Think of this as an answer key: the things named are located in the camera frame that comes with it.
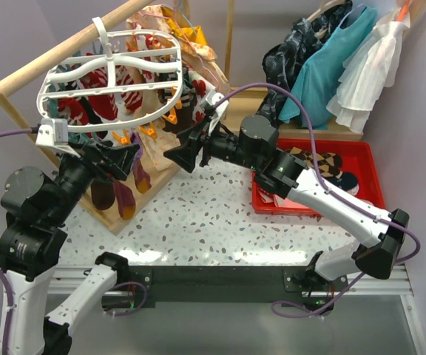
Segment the purple striped sock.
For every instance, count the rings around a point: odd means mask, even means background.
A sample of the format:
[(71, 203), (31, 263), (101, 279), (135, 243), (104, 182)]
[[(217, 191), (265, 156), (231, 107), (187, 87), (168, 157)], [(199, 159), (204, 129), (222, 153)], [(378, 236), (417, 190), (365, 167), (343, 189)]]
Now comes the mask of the purple striped sock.
[(141, 162), (141, 158), (143, 157), (143, 144), (135, 131), (131, 132), (130, 140), (134, 145), (138, 145), (138, 151), (135, 153), (132, 165), (135, 186), (139, 193), (145, 194), (151, 189), (152, 185), (150, 175), (145, 171)]

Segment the brown sock grey cuff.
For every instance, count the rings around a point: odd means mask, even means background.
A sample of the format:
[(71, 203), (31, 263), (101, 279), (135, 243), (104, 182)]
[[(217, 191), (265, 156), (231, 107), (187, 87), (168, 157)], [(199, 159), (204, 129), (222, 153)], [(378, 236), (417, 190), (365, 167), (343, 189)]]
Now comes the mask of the brown sock grey cuff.
[(93, 206), (100, 211), (109, 209), (115, 202), (115, 192), (112, 182), (94, 180), (90, 187)]

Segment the white round clip hanger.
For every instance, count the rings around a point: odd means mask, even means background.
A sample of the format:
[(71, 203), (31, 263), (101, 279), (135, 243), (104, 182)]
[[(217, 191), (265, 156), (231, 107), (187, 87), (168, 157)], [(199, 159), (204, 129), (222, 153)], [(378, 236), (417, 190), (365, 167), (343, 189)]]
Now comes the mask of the white round clip hanger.
[[(67, 139), (67, 135), (70, 132), (91, 133), (116, 129), (133, 129), (144, 124), (149, 124), (175, 107), (182, 94), (183, 63), (181, 48), (179, 41), (174, 36), (160, 30), (139, 29), (109, 32), (99, 17), (93, 18), (92, 23), (95, 25), (95, 38), (99, 40), (103, 53), (100, 55), (72, 56), (56, 64), (47, 72), (37, 96), (36, 106), (41, 115), (42, 129), (58, 133), (62, 136), (61, 139), (63, 141)], [(154, 41), (165, 40), (166, 43), (159, 49), (115, 53), (110, 40), (112, 38), (130, 36), (150, 36)], [(134, 68), (140, 72), (147, 71), (152, 74), (171, 73), (175, 74), (176, 78), (169, 81), (153, 81), (144, 84), (119, 84), (116, 77), (116, 69), (118, 67)], [(49, 91), (52, 85), (77, 81), (85, 75), (101, 68), (106, 70), (107, 76), (106, 84), (102, 87), (65, 89), (56, 92)], [(168, 98), (166, 103), (154, 112), (129, 121), (111, 121), (107, 124), (87, 124), (84, 126), (69, 125), (65, 119), (55, 118), (50, 114), (47, 107), (47, 103), (55, 99), (129, 94), (131, 92), (158, 89), (172, 90), (172, 97)]]

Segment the brown argyle sock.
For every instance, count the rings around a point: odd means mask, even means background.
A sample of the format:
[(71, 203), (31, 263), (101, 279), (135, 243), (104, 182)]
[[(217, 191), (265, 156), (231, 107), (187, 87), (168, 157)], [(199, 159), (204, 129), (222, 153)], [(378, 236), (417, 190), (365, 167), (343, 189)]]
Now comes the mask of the brown argyle sock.
[(311, 168), (314, 167), (314, 162), (316, 162), (323, 178), (341, 178), (343, 176), (343, 172), (341, 170), (343, 161), (336, 153), (326, 152), (321, 154), (316, 153), (316, 155), (313, 155), (312, 152), (298, 147), (292, 147), (290, 153), (300, 160), (305, 161)]

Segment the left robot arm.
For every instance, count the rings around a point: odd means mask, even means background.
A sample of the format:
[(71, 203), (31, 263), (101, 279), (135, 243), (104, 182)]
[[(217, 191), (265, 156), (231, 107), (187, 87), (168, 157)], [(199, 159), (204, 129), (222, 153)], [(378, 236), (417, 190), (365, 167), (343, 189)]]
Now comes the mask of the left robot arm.
[(7, 228), (0, 238), (4, 302), (0, 354), (68, 354), (82, 319), (110, 290), (129, 283), (128, 260), (105, 251), (68, 298), (46, 311), (49, 286), (67, 238), (64, 223), (95, 180), (126, 180), (137, 144), (73, 145), (54, 178), (34, 166), (9, 176), (1, 206)]

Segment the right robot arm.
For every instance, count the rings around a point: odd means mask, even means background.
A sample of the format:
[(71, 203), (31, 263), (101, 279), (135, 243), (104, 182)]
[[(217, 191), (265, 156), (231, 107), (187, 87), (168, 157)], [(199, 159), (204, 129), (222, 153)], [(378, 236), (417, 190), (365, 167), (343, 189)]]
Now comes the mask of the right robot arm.
[(279, 132), (261, 115), (243, 119), (235, 135), (208, 119), (178, 133), (180, 146), (164, 157), (187, 172), (217, 158), (254, 172), (254, 182), (265, 192), (304, 205), (344, 228), (355, 239), (332, 251), (319, 251), (305, 270), (308, 286), (323, 290), (335, 279), (361, 271), (386, 280), (404, 241), (409, 216), (401, 209), (388, 212), (320, 180), (306, 162), (280, 149)]

